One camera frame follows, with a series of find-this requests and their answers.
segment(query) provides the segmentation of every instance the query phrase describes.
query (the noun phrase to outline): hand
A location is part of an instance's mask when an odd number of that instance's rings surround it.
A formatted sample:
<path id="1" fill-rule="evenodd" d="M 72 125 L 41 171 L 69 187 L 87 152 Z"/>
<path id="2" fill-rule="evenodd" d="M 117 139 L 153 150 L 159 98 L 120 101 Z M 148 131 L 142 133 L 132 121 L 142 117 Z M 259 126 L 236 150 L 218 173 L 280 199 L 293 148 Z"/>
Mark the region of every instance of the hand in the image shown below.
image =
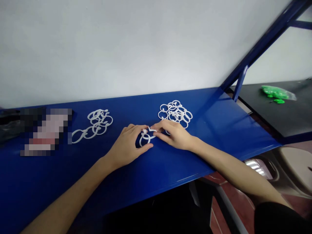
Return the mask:
<path id="1" fill-rule="evenodd" d="M 154 136 L 167 142 L 169 145 L 183 150 L 191 150 L 194 146 L 195 137 L 190 135 L 181 124 L 173 122 L 171 120 L 161 120 L 159 123 L 154 124 L 150 127 L 151 129 L 157 130 L 154 132 Z M 171 135 L 166 136 L 161 132 L 167 130 Z"/>
<path id="2" fill-rule="evenodd" d="M 133 124 L 123 128 L 120 136 L 117 138 L 110 151 L 104 156 L 106 163 L 109 163 L 113 170 L 131 163 L 141 154 L 153 147 L 153 144 L 151 143 L 146 144 L 141 148 L 136 148 L 135 145 L 139 133 L 147 128 L 147 125 Z"/>

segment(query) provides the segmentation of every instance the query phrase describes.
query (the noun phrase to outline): right hand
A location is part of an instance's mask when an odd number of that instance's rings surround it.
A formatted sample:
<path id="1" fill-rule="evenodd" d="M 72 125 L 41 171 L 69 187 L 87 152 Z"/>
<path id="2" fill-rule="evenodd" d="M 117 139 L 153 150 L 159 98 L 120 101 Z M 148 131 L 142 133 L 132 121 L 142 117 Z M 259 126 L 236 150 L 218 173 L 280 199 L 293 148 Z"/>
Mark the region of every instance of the right hand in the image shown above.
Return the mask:
<path id="1" fill-rule="evenodd" d="M 154 124 L 150 127 L 151 129 L 157 130 L 154 132 L 154 136 L 167 142 L 169 145 L 183 150 L 192 150 L 195 144 L 195 137 L 189 134 L 181 124 L 173 122 L 171 120 L 161 120 L 159 123 Z M 171 135 L 166 136 L 161 132 L 167 130 Z"/>

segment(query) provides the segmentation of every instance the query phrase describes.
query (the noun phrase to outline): chain of white rings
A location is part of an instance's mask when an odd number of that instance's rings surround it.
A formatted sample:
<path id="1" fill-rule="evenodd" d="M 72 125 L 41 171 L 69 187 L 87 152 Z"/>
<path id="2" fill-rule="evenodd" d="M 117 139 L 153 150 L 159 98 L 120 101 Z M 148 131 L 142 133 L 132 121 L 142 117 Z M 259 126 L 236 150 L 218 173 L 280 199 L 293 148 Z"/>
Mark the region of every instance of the chain of white rings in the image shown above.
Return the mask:
<path id="1" fill-rule="evenodd" d="M 178 122 L 178 123 L 180 123 L 181 121 L 184 121 L 184 122 L 186 122 L 186 127 L 184 127 L 184 128 L 187 128 L 189 126 L 188 124 L 191 121 L 191 119 L 193 118 L 192 113 L 190 111 L 188 111 L 186 108 L 184 108 L 181 105 L 181 102 L 178 100 L 174 100 L 172 102 L 169 102 L 168 104 L 162 104 L 159 107 L 159 109 L 160 109 L 160 112 L 158 112 L 158 117 L 161 120 L 168 119 L 168 120 L 171 120 L 173 122 Z M 160 113 L 166 113 L 167 116 L 165 118 L 160 117 L 159 116 Z"/>
<path id="2" fill-rule="evenodd" d="M 86 128 L 85 130 L 77 129 L 76 131 L 74 131 L 72 133 L 71 137 L 73 137 L 74 134 L 79 132 L 79 131 L 81 131 L 82 133 L 81 133 L 80 138 L 77 141 L 72 142 L 72 144 L 79 142 L 82 138 L 91 139 L 91 138 L 95 137 L 95 135 L 104 134 L 107 130 L 107 127 L 113 123 L 113 118 L 111 116 L 109 116 L 108 114 L 109 114 L 108 110 L 102 110 L 102 109 L 98 109 L 98 110 L 93 111 L 90 114 L 88 114 L 87 118 L 90 120 L 90 123 L 92 124 L 92 126 Z M 104 121 L 105 118 L 111 118 L 111 122 L 109 123 L 108 121 Z M 105 130 L 102 133 L 98 133 L 99 130 L 102 129 L 102 127 L 104 127 Z M 90 128 L 92 129 L 93 135 L 91 137 L 87 137 L 88 130 Z"/>

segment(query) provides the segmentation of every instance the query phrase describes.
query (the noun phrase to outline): black table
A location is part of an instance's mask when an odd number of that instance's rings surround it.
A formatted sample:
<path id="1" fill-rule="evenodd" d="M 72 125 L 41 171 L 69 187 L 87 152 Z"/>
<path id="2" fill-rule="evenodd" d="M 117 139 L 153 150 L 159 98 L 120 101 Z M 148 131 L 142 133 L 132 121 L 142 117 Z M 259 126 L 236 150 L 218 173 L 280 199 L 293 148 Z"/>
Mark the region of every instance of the black table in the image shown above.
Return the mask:
<path id="1" fill-rule="evenodd" d="M 262 85 L 286 89 L 297 100 L 285 100 L 284 104 L 271 102 L 273 98 L 267 97 Z M 239 99 L 275 129 L 285 143 L 312 140 L 312 80 L 243 85 Z"/>

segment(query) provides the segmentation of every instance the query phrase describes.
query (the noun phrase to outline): plastic bag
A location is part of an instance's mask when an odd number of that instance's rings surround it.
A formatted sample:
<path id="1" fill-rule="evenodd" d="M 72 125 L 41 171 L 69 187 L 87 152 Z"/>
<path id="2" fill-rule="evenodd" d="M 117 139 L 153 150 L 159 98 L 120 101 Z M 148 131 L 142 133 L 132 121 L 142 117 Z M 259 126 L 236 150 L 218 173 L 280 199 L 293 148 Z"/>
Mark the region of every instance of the plastic bag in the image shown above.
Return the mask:
<path id="1" fill-rule="evenodd" d="M 269 86 L 269 85 L 263 85 L 262 90 L 268 95 L 269 98 L 274 97 L 278 99 L 287 99 L 287 100 L 294 100 L 294 101 L 297 100 L 295 94 L 282 88 Z"/>

